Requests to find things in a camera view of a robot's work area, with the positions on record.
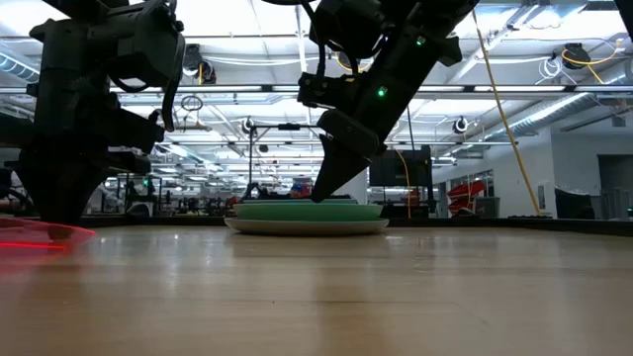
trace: green plate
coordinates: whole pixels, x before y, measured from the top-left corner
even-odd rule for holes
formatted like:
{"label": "green plate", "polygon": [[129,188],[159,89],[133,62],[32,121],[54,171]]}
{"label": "green plate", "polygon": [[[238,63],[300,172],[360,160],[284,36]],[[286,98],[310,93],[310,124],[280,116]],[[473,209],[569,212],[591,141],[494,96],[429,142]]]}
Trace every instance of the green plate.
{"label": "green plate", "polygon": [[369,222],[383,211],[378,205],[348,204],[236,204],[243,220],[273,222]]}

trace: orange cable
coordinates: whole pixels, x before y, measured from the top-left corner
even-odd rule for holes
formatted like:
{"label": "orange cable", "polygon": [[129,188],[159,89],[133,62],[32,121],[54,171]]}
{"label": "orange cable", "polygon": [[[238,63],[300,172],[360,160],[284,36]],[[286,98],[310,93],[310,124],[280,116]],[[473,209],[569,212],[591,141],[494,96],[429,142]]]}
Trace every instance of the orange cable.
{"label": "orange cable", "polygon": [[[403,165],[405,166],[405,176],[407,178],[407,191],[409,191],[411,189],[411,184],[408,180],[408,168],[407,168],[407,161],[405,160],[405,158],[403,157],[403,155],[396,150],[396,153],[398,154],[398,156],[400,157],[400,159],[403,161]],[[407,207],[408,207],[408,219],[411,219],[411,193],[408,192],[407,194]]]}

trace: wooden table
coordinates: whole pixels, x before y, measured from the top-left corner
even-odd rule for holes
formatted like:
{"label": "wooden table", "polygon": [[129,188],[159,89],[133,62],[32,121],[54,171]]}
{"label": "wooden table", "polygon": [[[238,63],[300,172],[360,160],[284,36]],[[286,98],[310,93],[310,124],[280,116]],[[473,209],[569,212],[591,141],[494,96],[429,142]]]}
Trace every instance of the wooden table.
{"label": "wooden table", "polygon": [[630,238],[521,229],[344,238],[219,227],[98,232],[72,254],[0,276],[0,355],[633,350]]}

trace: fluorescent light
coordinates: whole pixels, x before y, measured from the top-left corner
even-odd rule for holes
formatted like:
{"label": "fluorescent light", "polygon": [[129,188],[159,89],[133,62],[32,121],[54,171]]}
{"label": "fluorescent light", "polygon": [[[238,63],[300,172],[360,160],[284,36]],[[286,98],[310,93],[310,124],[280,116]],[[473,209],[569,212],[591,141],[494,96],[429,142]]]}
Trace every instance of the fluorescent light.
{"label": "fluorescent light", "polygon": [[297,161],[297,162],[310,162],[310,161],[315,161],[315,160],[323,160],[323,157],[261,157],[261,158],[255,158],[254,159],[259,159],[259,160],[276,160],[276,161]]}
{"label": "fluorescent light", "polygon": [[[119,87],[113,87],[110,90],[113,93],[125,93],[125,91]],[[260,85],[182,85],[178,88],[180,94],[191,93],[238,93],[238,92],[261,92],[262,87]],[[162,93],[162,88],[147,88],[142,93]]]}
{"label": "fluorescent light", "polygon": [[417,89],[418,92],[461,92],[464,91],[463,86],[459,85],[422,85]]}
{"label": "fluorescent light", "polygon": [[172,153],[177,154],[181,157],[187,156],[187,150],[179,146],[178,144],[170,144],[167,146],[167,149],[169,149]]}
{"label": "fluorescent light", "polygon": [[[497,90],[499,93],[502,92],[537,92],[537,93],[550,93],[550,92],[561,92],[565,90],[565,86],[563,85],[547,85],[547,86],[536,86],[536,85],[502,85],[498,86]],[[492,86],[476,86],[476,92],[491,92],[493,91]]]}
{"label": "fluorescent light", "polygon": [[628,85],[584,85],[576,87],[578,92],[633,92]]}
{"label": "fluorescent light", "polygon": [[274,92],[299,92],[299,85],[275,85]]}

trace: ceiling light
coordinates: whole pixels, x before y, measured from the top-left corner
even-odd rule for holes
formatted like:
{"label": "ceiling light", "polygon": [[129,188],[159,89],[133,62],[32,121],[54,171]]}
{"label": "ceiling light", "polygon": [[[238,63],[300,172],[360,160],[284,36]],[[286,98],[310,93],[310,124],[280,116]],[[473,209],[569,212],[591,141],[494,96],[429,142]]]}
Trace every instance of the ceiling light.
{"label": "ceiling light", "polygon": [[186,157],[187,156],[187,150],[181,146],[179,146],[178,144],[170,144],[168,146],[166,146],[166,148],[168,150],[170,150],[172,153],[177,154],[181,157]]}
{"label": "ceiling light", "polygon": [[[238,85],[205,85],[205,86],[192,86],[192,85],[182,85],[178,88],[178,93],[180,94],[195,94],[195,93],[252,93],[252,92],[261,92],[262,87],[260,85],[248,85],[248,86],[238,86]],[[112,88],[111,92],[113,93],[125,93],[125,91],[121,88]],[[161,88],[147,88],[143,90],[143,93],[162,93]]]}
{"label": "ceiling light", "polygon": [[273,92],[299,92],[299,85],[275,85]]}
{"label": "ceiling light", "polygon": [[576,87],[578,92],[633,92],[633,86],[628,85],[584,85]]}
{"label": "ceiling light", "polygon": [[[561,92],[565,90],[565,86],[563,85],[548,85],[548,86],[536,86],[536,85],[503,85],[498,86],[497,91],[499,93],[503,92],[539,92],[539,93],[549,93],[549,92]],[[493,91],[492,86],[476,86],[476,92],[491,92]]]}
{"label": "ceiling light", "polygon": [[422,85],[417,89],[418,92],[461,92],[464,91],[463,86],[459,85]]}

